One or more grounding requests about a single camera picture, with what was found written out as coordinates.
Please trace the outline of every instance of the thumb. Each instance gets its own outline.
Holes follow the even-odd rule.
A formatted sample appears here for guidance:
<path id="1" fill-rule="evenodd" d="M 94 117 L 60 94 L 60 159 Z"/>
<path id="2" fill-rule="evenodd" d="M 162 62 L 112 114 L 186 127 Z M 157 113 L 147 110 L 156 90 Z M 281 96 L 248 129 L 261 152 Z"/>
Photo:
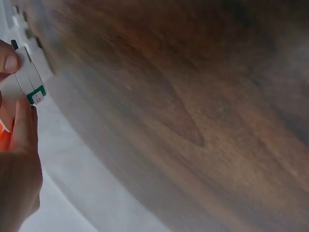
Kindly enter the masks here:
<path id="1" fill-rule="evenodd" d="M 17 53 L 8 44 L 0 43 L 0 73 L 15 73 L 18 67 Z"/>

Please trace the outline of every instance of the white surface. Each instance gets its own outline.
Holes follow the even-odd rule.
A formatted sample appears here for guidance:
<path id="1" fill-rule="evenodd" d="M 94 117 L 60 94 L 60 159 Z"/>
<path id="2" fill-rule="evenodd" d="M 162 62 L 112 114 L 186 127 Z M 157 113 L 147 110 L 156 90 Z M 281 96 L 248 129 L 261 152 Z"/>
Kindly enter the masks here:
<path id="1" fill-rule="evenodd" d="M 48 96 L 38 114 L 41 207 L 21 232 L 169 231 L 109 173 Z"/>

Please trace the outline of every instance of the finger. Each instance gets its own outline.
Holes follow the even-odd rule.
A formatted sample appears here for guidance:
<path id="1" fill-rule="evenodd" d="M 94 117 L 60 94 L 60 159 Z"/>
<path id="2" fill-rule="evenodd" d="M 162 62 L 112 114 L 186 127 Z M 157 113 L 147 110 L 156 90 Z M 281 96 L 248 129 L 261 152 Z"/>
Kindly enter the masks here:
<path id="1" fill-rule="evenodd" d="M 9 151 L 11 143 L 11 134 L 4 130 L 0 136 L 0 151 Z"/>
<path id="2" fill-rule="evenodd" d="M 17 53 L 3 41 L 0 43 L 0 73 L 15 73 L 19 68 Z"/>
<path id="3" fill-rule="evenodd" d="M 33 122 L 31 106 L 27 98 L 17 101 L 16 116 L 13 126 L 13 150 L 16 151 L 36 151 L 35 139 L 33 135 Z"/>
<path id="4" fill-rule="evenodd" d="M 3 81 L 8 75 L 7 73 L 0 73 L 0 81 Z"/>
<path id="5" fill-rule="evenodd" d="M 38 112 L 35 106 L 31 107 L 31 116 L 32 116 L 32 125 L 33 125 L 33 136 L 35 139 L 36 145 L 38 145 Z"/>

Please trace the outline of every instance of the dark wood grain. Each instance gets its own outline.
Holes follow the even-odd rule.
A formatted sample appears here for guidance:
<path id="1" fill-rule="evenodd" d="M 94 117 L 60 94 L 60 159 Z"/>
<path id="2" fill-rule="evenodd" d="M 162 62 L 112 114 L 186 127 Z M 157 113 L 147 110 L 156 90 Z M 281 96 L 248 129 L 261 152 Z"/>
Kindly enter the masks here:
<path id="1" fill-rule="evenodd" d="M 309 231 L 308 1 L 16 4 L 63 114 L 173 231 Z"/>

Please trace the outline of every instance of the white plastic device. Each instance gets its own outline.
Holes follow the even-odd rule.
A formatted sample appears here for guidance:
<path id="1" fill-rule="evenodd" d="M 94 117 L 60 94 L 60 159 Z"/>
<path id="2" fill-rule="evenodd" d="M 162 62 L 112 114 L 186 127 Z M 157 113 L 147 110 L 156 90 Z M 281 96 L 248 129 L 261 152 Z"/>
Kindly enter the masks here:
<path id="1" fill-rule="evenodd" d="M 21 67 L 18 72 L 11 74 L 0 82 L 2 105 L 0 108 L 0 122 L 8 131 L 12 131 L 15 119 L 16 101 L 27 97 L 31 104 L 38 104 L 46 95 L 43 81 L 40 78 L 25 47 L 16 50 Z"/>
<path id="2" fill-rule="evenodd" d="M 42 79 L 49 79 L 53 73 L 43 50 L 39 47 L 36 38 L 31 35 L 24 15 L 18 12 L 16 7 L 13 7 L 13 11 L 9 6 L 7 8 L 4 6 L 7 17 L 3 40 L 9 44 L 14 40 L 20 46 L 18 49 L 15 48 L 20 59 L 20 69 L 0 82 L 2 94 L 0 123 L 5 130 L 11 132 L 16 101 L 26 96 L 31 104 L 40 103 L 46 95 Z M 7 15 L 10 11 L 13 12 L 12 16 Z"/>

